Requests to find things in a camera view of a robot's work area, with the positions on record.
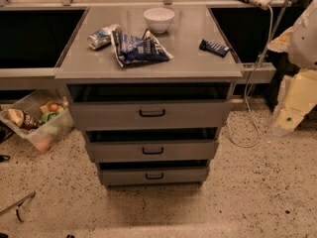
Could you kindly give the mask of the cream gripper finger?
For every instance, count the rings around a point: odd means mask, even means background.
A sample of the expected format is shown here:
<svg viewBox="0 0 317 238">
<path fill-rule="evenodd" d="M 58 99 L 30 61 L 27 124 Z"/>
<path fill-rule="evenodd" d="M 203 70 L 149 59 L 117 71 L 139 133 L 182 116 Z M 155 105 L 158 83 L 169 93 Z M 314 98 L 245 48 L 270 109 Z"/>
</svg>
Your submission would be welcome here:
<svg viewBox="0 0 317 238">
<path fill-rule="evenodd" d="M 295 76 L 286 75 L 277 101 L 271 131 L 276 136 L 285 136 L 317 105 L 317 70 L 303 68 Z"/>
</svg>

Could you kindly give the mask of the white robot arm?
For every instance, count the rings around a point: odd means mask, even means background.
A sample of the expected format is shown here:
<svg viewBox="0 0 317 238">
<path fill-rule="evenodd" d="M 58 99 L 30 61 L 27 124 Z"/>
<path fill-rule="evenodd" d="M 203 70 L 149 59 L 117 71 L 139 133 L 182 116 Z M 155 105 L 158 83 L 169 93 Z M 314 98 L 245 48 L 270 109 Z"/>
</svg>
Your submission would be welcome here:
<svg viewBox="0 0 317 238">
<path fill-rule="evenodd" d="M 276 118 L 271 131 L 284 136 L 295 130 L 317 105 L 317 0 L 313 0 L 294 25 L 268 44 L 268 49 L 288 53 L 289 62 L 299 67 L 294 77 L 286 76 L 278 94 Z"/>
</svg>

